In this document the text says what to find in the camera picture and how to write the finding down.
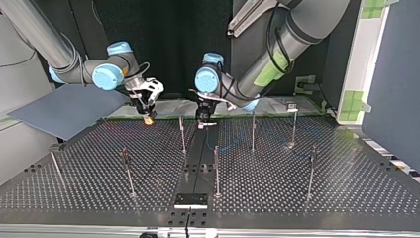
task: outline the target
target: gray wall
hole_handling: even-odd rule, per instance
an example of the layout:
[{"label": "gray wall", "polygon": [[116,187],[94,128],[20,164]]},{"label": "gray wall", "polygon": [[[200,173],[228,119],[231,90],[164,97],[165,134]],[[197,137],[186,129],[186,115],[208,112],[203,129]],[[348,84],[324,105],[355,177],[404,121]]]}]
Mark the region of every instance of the gray wall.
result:
[{"label": "gray wall", "polygon": [[390,6],[367,103],[363,131],[420,171],[420,1]]}]

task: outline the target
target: small black mount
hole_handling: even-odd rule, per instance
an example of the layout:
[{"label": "small black mount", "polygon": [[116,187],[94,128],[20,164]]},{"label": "small black mount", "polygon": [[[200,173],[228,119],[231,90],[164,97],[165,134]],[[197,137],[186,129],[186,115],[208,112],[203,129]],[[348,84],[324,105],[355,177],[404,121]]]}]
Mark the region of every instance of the small black mount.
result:
[{"label": "small black mount", "polygon": [[205,193],[180,193],[176,196],[175,209],[207,209]]}]

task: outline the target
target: gray robot arm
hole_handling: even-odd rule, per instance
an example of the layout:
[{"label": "gray robot arm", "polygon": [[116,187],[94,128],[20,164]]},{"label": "gray robot arm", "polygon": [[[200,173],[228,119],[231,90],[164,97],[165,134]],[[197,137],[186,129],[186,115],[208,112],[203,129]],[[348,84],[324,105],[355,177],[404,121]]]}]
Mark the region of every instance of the gray robot arm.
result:
[{"label": "gray robot arm", "polygon": [[223,71],[223,57],[208,53],[195,75],[195,86],[200,98],[196,117],[209,121],[215,104],[223,101],[230,108],[254,110],[261,92],[274,80],[284,76],[292,62],[310,45],[320,43],[339,23],[349,0],[260,0],[249,1],[229,25],[228,35],[239,36],[250,20],[260,16],[269,7],[285,7],[290,11],[286,23],[278,29],[271,56],[264,51],[240,80],[234,80]]},{"label": "gray robot arm", "polygon": [[93,83],[104,90],[124,84],[145,122],[153,122],[155,101],[163,92],[163,85],[154,78],[143,78],[127,42],[109,46],[105,60],[85,60],[33,0],[0,0],[0,9],[47,60],[54,81]]}]

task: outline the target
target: gray panel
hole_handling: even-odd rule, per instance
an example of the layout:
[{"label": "gray panel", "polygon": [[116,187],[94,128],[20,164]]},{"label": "gray panel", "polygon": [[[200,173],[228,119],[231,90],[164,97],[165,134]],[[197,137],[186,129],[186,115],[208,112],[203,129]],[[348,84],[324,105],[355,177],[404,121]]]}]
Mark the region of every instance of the gray panel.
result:
[{"label": "gray panel", "polygon": [[104,91],[95,85],[64,85],[8,115],[68,140],[117,110],[127,99],[117,91]]},{"label": "gray panel", "polygon": [[390,6],[367,103],[363,131],[420,171],[420,1]]}]

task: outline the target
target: white wall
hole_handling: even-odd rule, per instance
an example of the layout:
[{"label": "white wall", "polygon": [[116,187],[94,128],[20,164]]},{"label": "white wall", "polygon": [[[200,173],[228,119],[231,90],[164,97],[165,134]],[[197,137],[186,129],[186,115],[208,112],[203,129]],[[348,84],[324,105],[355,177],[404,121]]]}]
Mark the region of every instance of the white wall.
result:
[{"label": "white wall", "polygon": [[26,60],[33,52],[0,15],[0,184],[42,158],[56,143],[55,137],[6,115],[52,91],[37,55],[2,67]]}]

